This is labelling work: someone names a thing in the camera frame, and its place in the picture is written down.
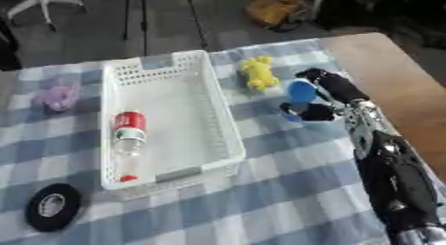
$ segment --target tripod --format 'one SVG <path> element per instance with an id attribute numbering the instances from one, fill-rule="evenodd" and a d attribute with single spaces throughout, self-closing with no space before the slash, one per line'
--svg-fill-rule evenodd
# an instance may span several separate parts
<path id="1" fill-rule="evenodd" d="M 128 39 L 128 11 L 129 11 L 129 4 L 130 0 L 124 1 L 124 26 L 123 26 L 123 34 L 122 38 L 124 40 Z M 195 11 L 195 6 L 193 5 L 193 0 L 187 0 L 187 3 L 190 7 L 190 10 L 192 12 L 193 21 L 195 22 L 195 26 L 197 28 L 198 36 L 200 37 L 201 47 L 203 49 L 206 49 L 207 47 L 207 41 L 203 33 L 203 29 L 200 23 L 200 20 L 198 19 L 197 13 Z M 147 6 L 145 3 L 145 0 L 141 0 L 141 17 L 142 20 L 140 22 L 140 27 L 142 31 L 142 37 L 143 37 L 143 54 L 147 56 Z"/>
<path id="2" fill-rule="evenodd" d="M 128 39 L 128 11 L 130 6 L 130 0 L 125 0 L 124 4 L 124 24 L 123 24 L 123 34 L 122 38 L 126 41 Z M 141 31 L 142 31 L 142 53 L 144 56 L 147 56 L 147 6 L 145 0 L 141 0 L 141 15 L 142 20 L 140 23 Z"/>

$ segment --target chair leg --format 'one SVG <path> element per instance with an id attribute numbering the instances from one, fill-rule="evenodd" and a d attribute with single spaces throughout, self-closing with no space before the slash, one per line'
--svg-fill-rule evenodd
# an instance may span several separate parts
<path id="1" fill-rule="evenodd" d="M 50 30 L 55 32 L 56 27 L 53 25 L 53 21 L 50 17 L 50 11 L 48 10 L 48 4 L 50 4 L 50 0 L 42 0 L 40 3 L 42 7 L 42 14 L 44 15 L 45 22 L 47 22 L 47 25 L 50 27 Z"/>
<path id="2" fill-rule="evenodd" d="M 50 0 L 50 2 L 68 3 L 68 4 L 73 4 L 73 5 L 84 7 L 84 3 L 80 0 Z"/>
<path id="3" fill-rule="evenodd" d="M 40 0 L 24 0 L 23 2 L 17 4 L 12 9 L 8 11 L 7 17 L 9 20 L 12 20 L 14 16 L 19 14 L 20 12 L 23 12 L 35 5 L 38 5 Z"/>

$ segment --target white plastic basket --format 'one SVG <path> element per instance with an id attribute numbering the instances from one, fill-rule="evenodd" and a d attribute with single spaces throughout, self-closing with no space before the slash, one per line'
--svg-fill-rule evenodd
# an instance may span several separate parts
<path id="1" fill-rule="evenodd" d="M 204 51 L 105 63 L 102 94 L 102 185 L 121 199 L 235 174 L 245 148 Z M 118 181 L 112 154 L 114 117 L 145 115 L 147 142 L 139 179 Z"/>

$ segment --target stuffed animal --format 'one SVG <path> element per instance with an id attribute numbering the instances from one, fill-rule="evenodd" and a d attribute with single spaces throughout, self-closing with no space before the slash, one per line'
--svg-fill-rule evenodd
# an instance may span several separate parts
<path id="1" fill-rule="evenodd" d="M 279 79 L 271 73 L 273 58 L 260 56 L 242 62 L 242 71 L 248 75 L 248 87 L 258 91 L 264 91 L 279 83 Z"/>

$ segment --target blue and white tablecloth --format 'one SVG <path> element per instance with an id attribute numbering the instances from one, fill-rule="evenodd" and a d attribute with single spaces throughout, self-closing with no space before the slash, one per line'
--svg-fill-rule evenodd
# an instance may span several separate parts
<path id="1" fill-rule="evenodd" d="M 100 184 L 101 64 L 22 71 L 0 120 L 1 244 L 385 244 L 352 161 L 342 120 L 286 122 L 280 89 L 256 94 L 237 71 L 268 55 L 283 88 L 309 67 L 341 72 L 319 40 L 250 46 L 211 54 L 247 149 L 239 173 L 225 180 L 116 201 Z M 80 75 L 81 99 L 63 114 L 32 106 L 59 75 Z M 62 232 L 39 233 L 24 207 L 42 187 L 68 182 L 85 196 Z"/>

